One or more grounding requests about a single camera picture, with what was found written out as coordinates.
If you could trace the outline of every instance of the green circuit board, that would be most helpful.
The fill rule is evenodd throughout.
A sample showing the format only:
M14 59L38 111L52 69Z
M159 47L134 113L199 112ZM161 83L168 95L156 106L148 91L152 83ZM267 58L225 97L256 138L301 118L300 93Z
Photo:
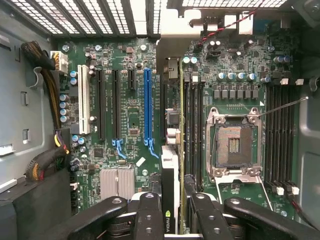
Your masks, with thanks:
M250 39L253 39L255 44L246 49L243 49L242 57L234 57L234 53L229 52L232 45L243 46L248 41L248 37L241 37L236 42L231 41L229 37L221 37L221 47L219 51L221 55L217 59L207 59L207 50L195 53L194 43L190 45L190 49L186 52L185 56L191 58L196 57L197 71L199 77L205 80L203 88L203 108L196 109L195 114L201 113L203 116L203 125L208 117L209 111L212 107L217 107L223 114L247 114L248 111L256 107L259 112L263 113L266 105L266 86L260 81L265 76L271 76L275 72L284 71L291 72L293 75L297 74L294 71L294 64L287 66L283 69L281 66L276 65L275 69L271 69L273 65L273 58L277 55L290 55L298 47L297 41L298 35L292 34L292 32L282 32L277 36L270 36L267 33L257 34ZM98 134L95 129L95 125L91 126L91 133L86 135L86 151L79 152L79 148L72 149L71 158L79 158L81 161L80 168L75 172L75 181L79 183L77 204L75 207L82 211L92 205L98 203L101 200L100 196L100 170L116 168L119 166L126 166L134 168L135 176L135 192L148 190L149 174L159 172L161 169L161 161L152 156L147 146L144 145L144 78L143 69L145 67L152 70L152 133L154 138L154 152L160 156L161 146L166 144L164 140L161 140L160 125L161 114L165 114L160 111L160 77L156 73L156 40L152 39L73 39L72 42L67 42L71 48L65 54L68 55L69 60L69 72L76 71L78 65L84 65L88 63L85 57L85 52L88 50L94 56L97 69L102 69L105 72L105 141L98 139ZM58 50L62 50L62 46L66 44L65 40L61 40L58 43ZM96 51L95 46L100 45L101 50ZM141 46L145 45L146 50L141 50ZM273 52L268 51L268 46L274 46ZM127 53L127 48L132 48L132 53ZM137 69L137 64L142 64L141 69ZM183 71L190 72L194 66L187 64L183 66ZM132 91L128 89L128 69L137 69L136 90ZM112 81L111 71L120 70L121 79L121 137L123 138L123 152L126 154L127 159L125 164L121 162L123 160L118 154L114 146L112 146L113 139L113 108L112 108ZM254 73L256 78L253 82L246 82L239 84L236 80L232 82L218 81L218 73ZM62 76L60 78L60 93L70 94L70 77ZM90 80L90 115L97 115L97 93L95 84L97 80L93 77ZM239 90L250 89L251 91L257 91L257 98L242 99L227 97L215 98L215 90ZM180 105L180 92L177 85L167 85L165 90L166 99L165 107L179 109ZM190 118L190 102L186 103L187 108L186 118ZM70 128L72 124L79 121L77 100L70 103L70 121L63 124L64 128ZM298 118L295 119L295 124L298 124ZM137 135L132 136L131 130L137 130ZM261 155L262 165L264 164L264 149L265 149L265 135L262 139ZM137 161L141 158L145 158L146 161L141 166L136 166ZM94 172L90 172L88 165L94 164ZM203 169L203 187L204 191L217 195L216 185L211 183L204 166ZM222 199L226 199L232 196L239 196L248 200L251 200L259 205L268 207L265 193L261 184L246 184L246 183L232 183L222 184L220 186ZM294 211L291 206L282 197L268 194L271 201L271 205L275 212L281 213L286 211L287 216L294 217Z

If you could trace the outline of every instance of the white pci slot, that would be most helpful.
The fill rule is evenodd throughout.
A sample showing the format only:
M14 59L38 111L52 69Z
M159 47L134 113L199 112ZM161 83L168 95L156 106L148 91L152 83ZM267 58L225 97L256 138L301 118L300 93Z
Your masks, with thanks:
M90 96L89 96L89 68L78 65L78 100L79 100L79 133L90 133Z

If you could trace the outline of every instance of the motherboard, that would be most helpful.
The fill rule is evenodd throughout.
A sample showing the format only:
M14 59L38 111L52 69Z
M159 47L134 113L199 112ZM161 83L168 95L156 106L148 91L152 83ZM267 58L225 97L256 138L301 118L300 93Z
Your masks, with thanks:
M242 197L294 218L287 200L264 182L269 176L273 184L268 166L274 167L271 159L281 158L269 148L274 130L266 124L277 123L278 116L255 117L295 99L285 99L283 90L277 93L277 86L267 85L279 80L283 86L286 79L299 75L294 59L298 47L294 30L269 29L191 43L180 72L185 119L181 140L185 174L196 179L199 192L219 201ZM74 212L110 196L130 200L134 193L148 192L150 176L161 171L161 146L177 147L178 138L171 142L167 129L179 126L181 96L179 81L166 82L157 74L156 40L61 40L58 49L68 57L68 74L60 77L60 94L67 97L60 107L62 126L72 135ZM275 94L279 99L271 99ZM291 121L292 142L286 144L292 147L297 144L292 129L298 124L298 109L291 110L281 114L290 116L286 119ZM281 136L283 143L289 139L285 133ZM278 167L290 172L280 176L283 181L296 179L297 155L292 149L291 165ZM228 171L248 172L254 180L223 181Z

